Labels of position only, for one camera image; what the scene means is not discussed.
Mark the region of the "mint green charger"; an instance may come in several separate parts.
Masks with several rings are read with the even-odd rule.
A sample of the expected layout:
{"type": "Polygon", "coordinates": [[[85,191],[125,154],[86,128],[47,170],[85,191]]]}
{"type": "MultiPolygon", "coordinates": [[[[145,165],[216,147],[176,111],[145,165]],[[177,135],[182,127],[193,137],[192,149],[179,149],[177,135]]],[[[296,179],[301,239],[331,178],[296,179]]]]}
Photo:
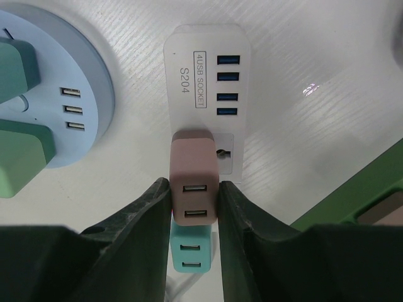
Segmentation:
{"type": "Polygon", "coordinates": [[[48,127],[1,120],[1,197],[15,196],[55,155],[48,127]]]}

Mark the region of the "small pink charger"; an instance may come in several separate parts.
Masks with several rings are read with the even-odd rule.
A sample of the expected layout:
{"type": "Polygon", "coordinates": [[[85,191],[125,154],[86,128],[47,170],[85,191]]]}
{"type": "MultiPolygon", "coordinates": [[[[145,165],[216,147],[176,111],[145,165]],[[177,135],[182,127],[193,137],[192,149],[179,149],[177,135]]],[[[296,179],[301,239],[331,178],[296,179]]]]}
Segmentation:
{"type": "Polygon", "coordinates": [[[385,198],[357,218],[360,224],[402,226],[402,192],[385,198]]]}

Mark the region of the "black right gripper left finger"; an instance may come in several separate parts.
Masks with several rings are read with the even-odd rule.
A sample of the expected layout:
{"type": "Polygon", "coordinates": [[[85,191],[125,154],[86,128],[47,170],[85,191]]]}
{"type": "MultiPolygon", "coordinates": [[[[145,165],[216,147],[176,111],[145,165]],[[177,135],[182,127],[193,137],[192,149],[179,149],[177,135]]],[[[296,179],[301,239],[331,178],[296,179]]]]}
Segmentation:
{"type": "Polygon", "coordinates": [[[81,234],[105,244],[79,301],[164,301],[171,191],[157,179],[138,199],[81,234]]]}

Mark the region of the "teal charger dark base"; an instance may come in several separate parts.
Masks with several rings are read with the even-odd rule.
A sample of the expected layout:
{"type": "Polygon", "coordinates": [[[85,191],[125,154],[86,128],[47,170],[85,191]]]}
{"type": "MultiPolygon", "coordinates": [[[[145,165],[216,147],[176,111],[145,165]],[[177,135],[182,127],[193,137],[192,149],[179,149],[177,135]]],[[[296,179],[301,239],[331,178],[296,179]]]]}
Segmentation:
{"type": "Polygon", "coordinates": [[[177,272],[204,274],[212,264],[212,226],[171,223],[171,255],[177,272]]]}

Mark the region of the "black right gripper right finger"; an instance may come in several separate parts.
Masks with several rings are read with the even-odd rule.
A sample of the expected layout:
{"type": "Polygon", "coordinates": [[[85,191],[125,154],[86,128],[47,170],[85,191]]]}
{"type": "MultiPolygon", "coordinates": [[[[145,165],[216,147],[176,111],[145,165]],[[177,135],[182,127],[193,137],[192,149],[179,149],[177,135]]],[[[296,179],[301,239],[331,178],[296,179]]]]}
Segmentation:
{"type": "Polygon", "coordinates": [[[264,248],[298,231],[250,201],[230,181],[219,186],[219,240],[225,301],[290,301],[264,248]]]}

